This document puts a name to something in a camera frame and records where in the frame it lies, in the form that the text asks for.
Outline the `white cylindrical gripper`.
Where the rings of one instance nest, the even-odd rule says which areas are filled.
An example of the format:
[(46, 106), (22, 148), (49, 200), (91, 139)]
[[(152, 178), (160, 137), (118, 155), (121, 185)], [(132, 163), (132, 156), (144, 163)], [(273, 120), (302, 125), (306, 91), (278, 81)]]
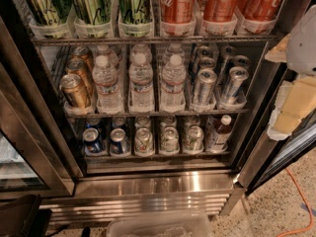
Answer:
[(267, 134), (272, 140), (285, 140), (316, 108), (316, 5), (307, 10), (290, 35), (266, 53), (265, 60), (286, 62), (289, 69), (310, 75), (283, 81), (276, 94)]

